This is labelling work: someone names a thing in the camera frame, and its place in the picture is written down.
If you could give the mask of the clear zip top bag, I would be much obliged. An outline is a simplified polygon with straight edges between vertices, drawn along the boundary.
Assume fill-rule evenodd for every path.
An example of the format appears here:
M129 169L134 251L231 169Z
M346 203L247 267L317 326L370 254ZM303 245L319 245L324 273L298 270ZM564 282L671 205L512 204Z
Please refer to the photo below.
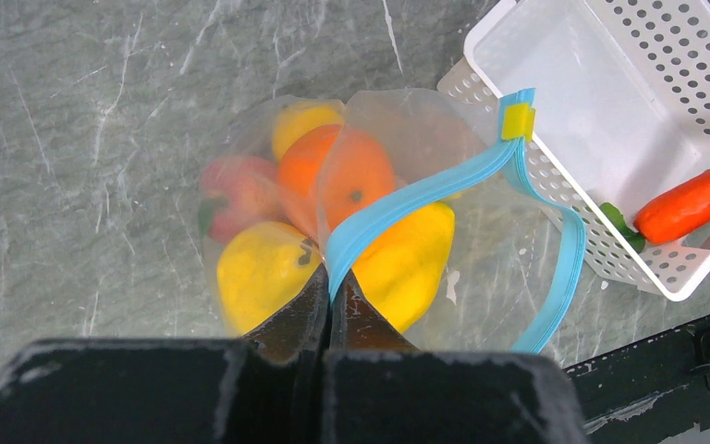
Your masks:
M202 169L197 210L226 332L298 314L319 281L338 330L540 352L571 305L587 236L533 183L534 96L285 95L238 118Z

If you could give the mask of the yellow mango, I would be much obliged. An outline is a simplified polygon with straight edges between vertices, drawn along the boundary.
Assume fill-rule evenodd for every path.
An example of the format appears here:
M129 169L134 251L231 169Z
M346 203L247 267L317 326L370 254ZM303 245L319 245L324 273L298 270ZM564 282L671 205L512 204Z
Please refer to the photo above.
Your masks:
M447 204L430 203L387 229L354 263L366 300L396 331L406 332L434 301L455 226Z

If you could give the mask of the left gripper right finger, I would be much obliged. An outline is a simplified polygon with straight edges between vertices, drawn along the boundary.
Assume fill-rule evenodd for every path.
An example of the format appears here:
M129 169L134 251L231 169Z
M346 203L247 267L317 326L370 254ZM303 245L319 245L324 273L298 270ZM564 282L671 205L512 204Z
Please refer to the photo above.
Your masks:
M324 354L323 443L584 443L575 388L551 360L420 351L367 302L353 274Z

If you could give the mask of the white perforated plastic basket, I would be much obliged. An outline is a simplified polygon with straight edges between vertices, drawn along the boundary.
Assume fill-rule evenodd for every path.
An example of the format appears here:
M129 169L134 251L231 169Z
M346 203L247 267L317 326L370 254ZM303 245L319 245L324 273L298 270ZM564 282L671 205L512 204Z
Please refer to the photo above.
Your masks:
M437 88L484 107L534 89L532 183L581 215L597 275L680 302L710 273L710 230L636 250L601 210L631 222L710 168L708 2L501 1Z

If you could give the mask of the orange fruit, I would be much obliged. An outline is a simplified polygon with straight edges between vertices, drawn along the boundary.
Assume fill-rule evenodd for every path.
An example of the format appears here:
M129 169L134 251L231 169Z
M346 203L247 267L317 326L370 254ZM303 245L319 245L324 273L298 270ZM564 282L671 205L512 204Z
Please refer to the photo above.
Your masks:
M314 241L397 188L383 145L340 124L293 142L278 162L276 180L288 219Z

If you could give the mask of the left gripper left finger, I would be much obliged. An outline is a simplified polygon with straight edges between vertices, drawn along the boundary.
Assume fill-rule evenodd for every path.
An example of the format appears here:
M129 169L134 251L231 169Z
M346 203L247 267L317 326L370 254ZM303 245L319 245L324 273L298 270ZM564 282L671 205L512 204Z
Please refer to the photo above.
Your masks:
M328 278L236 339L43 339L0 372L0 443L314 443Z

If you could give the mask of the yellow fruit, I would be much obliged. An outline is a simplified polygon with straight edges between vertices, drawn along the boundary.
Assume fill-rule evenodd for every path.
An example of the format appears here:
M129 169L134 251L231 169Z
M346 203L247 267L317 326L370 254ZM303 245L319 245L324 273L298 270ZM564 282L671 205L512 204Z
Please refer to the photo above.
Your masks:
M301 136L321 126L342 124L344 105L340 101L299 101L282 108L275 118L272 152L279 161Z
M293 300L322 263L314 242L291 225L264 221L240 232L216 266L225 318L239 335Z

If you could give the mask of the orange carrot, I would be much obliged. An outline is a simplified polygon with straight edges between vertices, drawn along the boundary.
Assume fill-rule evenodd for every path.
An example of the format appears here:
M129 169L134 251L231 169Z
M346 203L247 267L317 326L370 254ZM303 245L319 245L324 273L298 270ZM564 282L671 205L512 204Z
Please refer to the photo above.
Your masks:
M638 253L646 243L676 241L710 222L710 169L656 196L631 223L611 203L599 209Z

